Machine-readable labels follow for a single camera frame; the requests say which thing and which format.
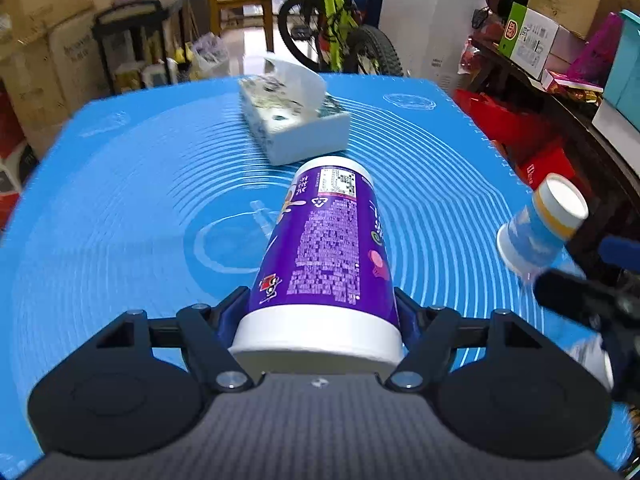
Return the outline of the white paper cup near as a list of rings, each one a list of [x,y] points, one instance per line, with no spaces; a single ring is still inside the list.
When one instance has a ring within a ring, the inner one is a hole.
[[[601,335],[577,341],[567,353],[583,368],[611,391],[614,386],[614,375],[610,357],[603,347]]]

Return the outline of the blue yellow paper cup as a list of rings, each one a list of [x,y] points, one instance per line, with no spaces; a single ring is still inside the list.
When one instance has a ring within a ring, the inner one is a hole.
[[[525,207],[497,233],[506,267],[523,280],[548,269],[589,216],[582,192],[566,177],[548,174]]]

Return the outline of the dark wooden side shelf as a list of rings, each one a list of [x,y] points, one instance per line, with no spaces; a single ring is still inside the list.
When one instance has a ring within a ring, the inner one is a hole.
[[[480,32],[471,44],[487,58],[469,88],[500,101],[547,117],[553,133],[563,141],[565,154],[579,182],[587,188],[590,217],[568,244],[568,252],[588,278],[619,285],[634,274],[603,262],[598,254],[602,240],[616,235],[639,238],[639,177],[612,144],[593,127],[591,117],[565,104],[539,87],[518,66],[505,58],[498,46]]]

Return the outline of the blue silicone baking mat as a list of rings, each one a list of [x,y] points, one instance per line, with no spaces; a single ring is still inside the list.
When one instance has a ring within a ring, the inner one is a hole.
[[[1,239],[1,474],[612,479],[639,303],[559,271],[589,208],[425,80],[331,76],[271,166],[214,79],[92,102]]]

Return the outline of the green white product box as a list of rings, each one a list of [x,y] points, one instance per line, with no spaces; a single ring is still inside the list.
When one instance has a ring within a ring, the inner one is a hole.
[[[498,51],[529,76],[539,79],[559,28],[551,18],[514,2]]]

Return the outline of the white tissue box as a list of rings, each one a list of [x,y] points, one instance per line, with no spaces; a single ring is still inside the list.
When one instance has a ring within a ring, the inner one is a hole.
[[[248,130],[271,165],[346,150],[350,114],[310,68],[266,53],[264,71],[241,77],[239,92]]]

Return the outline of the red white cardboard box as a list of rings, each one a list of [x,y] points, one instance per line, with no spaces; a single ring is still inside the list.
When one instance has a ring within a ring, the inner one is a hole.
[[[4,84],[1,85],[0,99],[0,156],[0,226],[4,230],[26,183],[39,164]]]

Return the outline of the white chest freezer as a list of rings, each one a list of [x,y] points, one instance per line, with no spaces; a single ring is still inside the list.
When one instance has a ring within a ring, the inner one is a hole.
[[[459,73],[472,18],[485,0],[383,0],[380,24],[405,75],[434,81],[451,94],[469,77]]]

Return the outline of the stacked brown cardboard box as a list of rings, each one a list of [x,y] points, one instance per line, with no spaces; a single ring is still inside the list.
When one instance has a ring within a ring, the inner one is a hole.
[[[75,112],[110,94],[93,24],[93,12],[78,14],[1,62],[14,113],[39,158]]]

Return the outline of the green black bicycle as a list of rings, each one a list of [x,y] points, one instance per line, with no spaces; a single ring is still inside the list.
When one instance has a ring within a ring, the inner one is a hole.
[[[394,46],[382,30],[364,22],[355,0],[285,0],[278,29],[294,58],[314,72],[404,74]]]

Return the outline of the black utility cart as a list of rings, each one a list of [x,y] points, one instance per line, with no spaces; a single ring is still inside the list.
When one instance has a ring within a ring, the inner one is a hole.
[[[160,34],[160,60],[165,63],[168,60],[168,49],[164,24],[174,15],[178,15],[180,47],[182,47],[184,56],[184,61],[178,63],[178,70],[184,72],[190,67],[191,62],[186,56],[186,17],[183,6],[184,0],[176,0],[169,6],[163,6],[160,0],[130,0],[96,14],[91,31],[98,44],[100,61],[111,96],[117,96],[118,91],[115,86],[114,73],[108,62],[104,41],[121,32],[130,33],[136,61],[143,60],[143,34],[158,32]]]

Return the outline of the wooden chair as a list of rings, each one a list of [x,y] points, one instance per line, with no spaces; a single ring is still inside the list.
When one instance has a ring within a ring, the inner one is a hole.
[[[207,0],[209,7],[209,30],[220,37],[222,31],[221,12],[224,10],[242,9],[244,6],[260,6],[262,8],[262,30],[265,35],[266,49],[274,51],[273,0]]]

